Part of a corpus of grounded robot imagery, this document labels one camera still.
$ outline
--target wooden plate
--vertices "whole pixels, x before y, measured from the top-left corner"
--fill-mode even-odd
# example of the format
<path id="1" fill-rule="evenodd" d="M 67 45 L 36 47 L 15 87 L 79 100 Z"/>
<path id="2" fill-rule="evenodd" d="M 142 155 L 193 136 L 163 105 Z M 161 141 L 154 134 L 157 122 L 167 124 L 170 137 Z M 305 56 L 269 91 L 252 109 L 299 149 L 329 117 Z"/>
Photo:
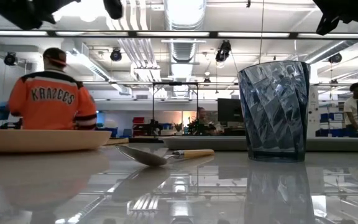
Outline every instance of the wooden plate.
<path id="1" fill-rule="evenodd" d="M 0 130 L 0 152 L 62 152 L 98 149 L 110 131 Z"/>

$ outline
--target man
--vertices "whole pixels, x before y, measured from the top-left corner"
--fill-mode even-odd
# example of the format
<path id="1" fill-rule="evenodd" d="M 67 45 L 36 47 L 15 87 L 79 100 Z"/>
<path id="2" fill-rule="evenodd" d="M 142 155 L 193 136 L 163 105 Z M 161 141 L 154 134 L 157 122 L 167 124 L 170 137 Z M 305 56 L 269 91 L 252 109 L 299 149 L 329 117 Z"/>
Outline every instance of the man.
<path id="1" fill-rule="evenodd" d="M 206 110 L 203 107 L 198 107 L 198 119 L 200 121 L 201 124 L 207 124 L 207 120 L 206 120 Z"/>
<path id="2" fill-rule="evenodd" d="M 344 112 L 346 115 L 345 125 L 349 137 L 357 137 L 358 117 L 357 117 L 357 100 L 358 100 L 358 83 L 353 83 L 350 87 L 353 96 L 346 100 Z"/>
<path id="3" fill-rule="evenodd" d="M 44 54 L 44 72 L 24 75 L 14 85 L 8 108 L 23 117 L 23 129 L 76 129 L 96 127 L 96 107 L 81 82 L 68 76 L 66 53 L 58 48 Z"/>

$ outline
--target blue glass tumbler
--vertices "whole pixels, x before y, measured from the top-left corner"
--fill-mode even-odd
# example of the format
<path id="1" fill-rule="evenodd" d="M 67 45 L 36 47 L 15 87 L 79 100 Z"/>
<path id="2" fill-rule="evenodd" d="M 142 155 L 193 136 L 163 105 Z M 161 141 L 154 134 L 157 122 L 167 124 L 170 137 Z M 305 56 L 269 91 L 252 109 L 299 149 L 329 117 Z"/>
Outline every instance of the blue glass tumbler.
<path id="1" fill-rule="evenodd" d="M 310 65 L 274 61 L 238 73 L 241 107 L 252 160 L 305 159 Z"/>

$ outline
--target metal frame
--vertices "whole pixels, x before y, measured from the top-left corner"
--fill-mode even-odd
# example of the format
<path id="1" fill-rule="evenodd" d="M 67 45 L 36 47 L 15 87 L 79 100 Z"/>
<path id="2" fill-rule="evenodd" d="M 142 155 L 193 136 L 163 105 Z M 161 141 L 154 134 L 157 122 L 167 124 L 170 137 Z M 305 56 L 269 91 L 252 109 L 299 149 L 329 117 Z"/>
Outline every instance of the metal frame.
<path id="1" fill-rule="evenodd" d="M 0 37 L 71 37 L 71 38 L 151 38 L 151 39 L 245 39 L 245 40 L 358 40 L 358 32 L 240 32 L 240 31 L 175 31 L 175 30 L 7 30 Z"/>

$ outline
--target cap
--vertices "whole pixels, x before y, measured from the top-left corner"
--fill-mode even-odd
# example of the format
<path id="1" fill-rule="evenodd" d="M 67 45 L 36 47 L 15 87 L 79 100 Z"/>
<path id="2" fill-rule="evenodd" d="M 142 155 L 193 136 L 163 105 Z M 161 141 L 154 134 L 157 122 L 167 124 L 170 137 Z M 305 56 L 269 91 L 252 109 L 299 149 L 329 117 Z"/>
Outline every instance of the cap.
<path id="1" fill-rule="evenodd" d="M 61 65 L 67 65 L 66 53 L 60 50 L 59 48 L 56 47 L 49 48 L 44 52 L 42 56 Z"/>

